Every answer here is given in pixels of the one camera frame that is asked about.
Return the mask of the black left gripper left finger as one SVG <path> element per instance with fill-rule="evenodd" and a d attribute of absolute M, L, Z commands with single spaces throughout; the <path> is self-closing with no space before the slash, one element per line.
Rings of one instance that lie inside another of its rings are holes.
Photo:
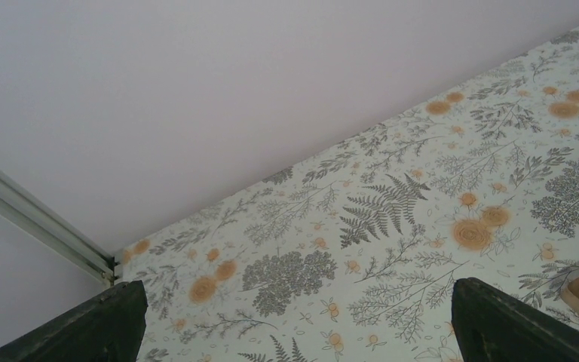
<path fill-rule="evenodd" d="M 135 361 L 147 308 L 143 282 L 121 282 L 3 345 L 0 361 Z"/>

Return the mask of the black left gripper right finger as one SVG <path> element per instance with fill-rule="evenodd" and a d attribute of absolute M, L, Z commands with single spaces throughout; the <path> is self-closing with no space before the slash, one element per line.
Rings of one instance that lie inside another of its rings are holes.
<path fill-rule="evenodd" d="M 457 280 L 452 326 L 464 361 L 579 361 L 579 331 L 478 278 Z"/>

